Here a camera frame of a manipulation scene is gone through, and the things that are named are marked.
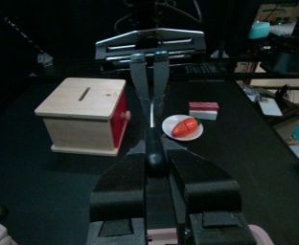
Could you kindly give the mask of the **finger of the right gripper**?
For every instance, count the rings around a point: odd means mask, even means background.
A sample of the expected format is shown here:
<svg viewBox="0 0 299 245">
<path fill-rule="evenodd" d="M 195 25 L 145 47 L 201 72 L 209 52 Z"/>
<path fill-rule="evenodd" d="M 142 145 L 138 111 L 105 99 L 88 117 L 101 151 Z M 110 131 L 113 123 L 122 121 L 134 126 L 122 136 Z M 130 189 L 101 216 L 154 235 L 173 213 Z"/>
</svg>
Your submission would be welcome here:
<svg viewBox="0 0 299 245">
<path fill-rule="evenodd" d="M 154 108 L 155 116 L 159 119 L 165 109 L 165 90 L 169 81 L 169 51 L 158 51 L 154 59 Z"/>
<path fill-rule="evenodd" d="M 131 55 L 131 75 L 135 84 L 135 90 L 142 105 L 143 115 L 147 121 L 151 120 L 151 99 L 149 93 L 146 55 Z"/>
</svg>

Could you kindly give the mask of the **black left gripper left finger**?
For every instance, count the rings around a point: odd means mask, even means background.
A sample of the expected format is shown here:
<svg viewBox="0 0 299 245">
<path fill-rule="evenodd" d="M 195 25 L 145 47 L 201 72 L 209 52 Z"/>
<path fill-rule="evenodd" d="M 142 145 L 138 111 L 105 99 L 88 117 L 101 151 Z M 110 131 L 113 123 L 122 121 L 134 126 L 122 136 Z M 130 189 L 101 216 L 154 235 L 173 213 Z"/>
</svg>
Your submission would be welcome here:
<svg viewBox="0 0 299 245">
<path fill-rule="evenodd" d="M 87 245 L 147 245 L 145 150 L 141 141 L 92 190 Z"/>
</svg>

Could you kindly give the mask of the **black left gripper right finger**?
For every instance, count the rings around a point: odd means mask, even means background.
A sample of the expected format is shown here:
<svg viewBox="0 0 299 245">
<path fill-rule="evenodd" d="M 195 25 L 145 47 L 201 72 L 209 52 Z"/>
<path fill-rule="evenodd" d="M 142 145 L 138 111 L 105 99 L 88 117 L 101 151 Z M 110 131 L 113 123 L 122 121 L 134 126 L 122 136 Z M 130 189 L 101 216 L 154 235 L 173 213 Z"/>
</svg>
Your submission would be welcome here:
<svg viewBox="0 0 299 245">
<path fill-rule="evenodd" d="M 213 162 L 163 138 L 179 245 L 256 245 L 238 182 Z"/>
</svg>

